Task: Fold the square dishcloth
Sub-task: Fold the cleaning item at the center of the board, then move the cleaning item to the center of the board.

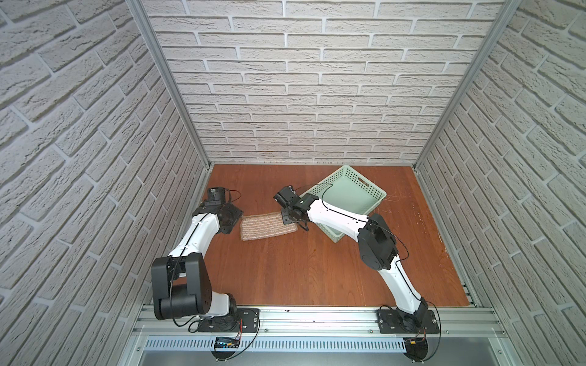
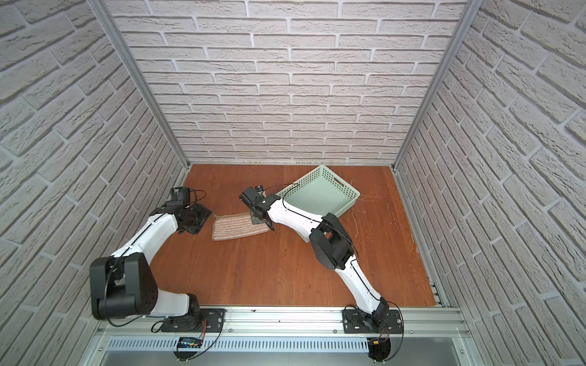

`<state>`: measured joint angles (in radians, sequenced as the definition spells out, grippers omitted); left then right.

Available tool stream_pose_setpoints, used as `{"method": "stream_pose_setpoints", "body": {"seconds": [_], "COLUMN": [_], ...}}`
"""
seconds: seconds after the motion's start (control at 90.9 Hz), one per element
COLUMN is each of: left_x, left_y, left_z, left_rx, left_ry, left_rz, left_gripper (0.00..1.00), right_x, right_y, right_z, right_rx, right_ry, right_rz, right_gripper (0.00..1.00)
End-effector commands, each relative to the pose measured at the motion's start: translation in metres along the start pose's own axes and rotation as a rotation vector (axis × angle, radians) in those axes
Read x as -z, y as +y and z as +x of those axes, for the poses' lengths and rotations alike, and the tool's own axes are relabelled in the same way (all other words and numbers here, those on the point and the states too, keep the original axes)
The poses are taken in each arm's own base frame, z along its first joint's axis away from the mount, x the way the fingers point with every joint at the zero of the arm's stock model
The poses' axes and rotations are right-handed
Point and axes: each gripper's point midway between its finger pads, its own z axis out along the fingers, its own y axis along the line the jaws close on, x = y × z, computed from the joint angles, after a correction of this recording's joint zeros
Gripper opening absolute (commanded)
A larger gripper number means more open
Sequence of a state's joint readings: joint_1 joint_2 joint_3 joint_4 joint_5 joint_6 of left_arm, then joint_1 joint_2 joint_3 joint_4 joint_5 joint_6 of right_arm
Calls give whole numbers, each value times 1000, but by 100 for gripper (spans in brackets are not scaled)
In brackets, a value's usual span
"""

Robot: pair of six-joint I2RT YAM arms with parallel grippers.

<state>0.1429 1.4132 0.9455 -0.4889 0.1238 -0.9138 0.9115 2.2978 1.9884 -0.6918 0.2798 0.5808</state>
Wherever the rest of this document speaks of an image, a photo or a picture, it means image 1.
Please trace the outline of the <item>striped brown white dishcloth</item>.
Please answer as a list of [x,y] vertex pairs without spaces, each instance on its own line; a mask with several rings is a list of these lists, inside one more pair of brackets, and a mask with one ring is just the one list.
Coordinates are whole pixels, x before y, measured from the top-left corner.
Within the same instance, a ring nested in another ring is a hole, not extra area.
[[297,230],[298,226],[295,223],[283,222],[281,212],[246,216],[241,221],[241,240],[268,239],[294,233]]

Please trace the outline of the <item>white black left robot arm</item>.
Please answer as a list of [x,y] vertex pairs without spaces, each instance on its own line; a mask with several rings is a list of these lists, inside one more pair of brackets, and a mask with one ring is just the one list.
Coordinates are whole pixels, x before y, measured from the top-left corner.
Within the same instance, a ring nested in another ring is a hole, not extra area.
[[242,214],[233,204],[201,205],[178,246],[154,260],[151,280],[157,320],[236,316],[233,295],[213,291],[204,258],[212,239],[231,233]]

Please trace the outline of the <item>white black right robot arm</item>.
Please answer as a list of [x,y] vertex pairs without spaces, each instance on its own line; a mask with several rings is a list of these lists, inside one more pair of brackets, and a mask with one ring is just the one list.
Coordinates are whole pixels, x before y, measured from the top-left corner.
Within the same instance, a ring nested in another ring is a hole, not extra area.
[[299,196],[291,186],[282,188],[274,200],[296,224],[325,225],[354,239],[362,261],[381,275],[391,291],[404,328],[422,326],[428,304],[405,273],[396,246],[397,237],[381,215],[352,213],[310,193]]

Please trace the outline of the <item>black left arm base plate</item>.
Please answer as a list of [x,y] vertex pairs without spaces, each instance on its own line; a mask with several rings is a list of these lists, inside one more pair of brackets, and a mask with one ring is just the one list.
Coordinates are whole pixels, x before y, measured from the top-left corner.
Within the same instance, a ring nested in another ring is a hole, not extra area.
[[236,313],[232,315],[204,318],[194,330],[197,332],[252,334],[259,328],[260,314],[261,311],[258,308],[238,308]]

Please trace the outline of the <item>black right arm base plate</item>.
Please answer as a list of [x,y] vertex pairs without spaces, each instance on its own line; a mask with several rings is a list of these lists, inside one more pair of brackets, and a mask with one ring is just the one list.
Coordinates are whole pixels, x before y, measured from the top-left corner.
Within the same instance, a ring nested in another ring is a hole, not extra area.
[[419,318],[388,307],[378,309],[375,313],[381,334],[440,334],[440,322],[431,310]]

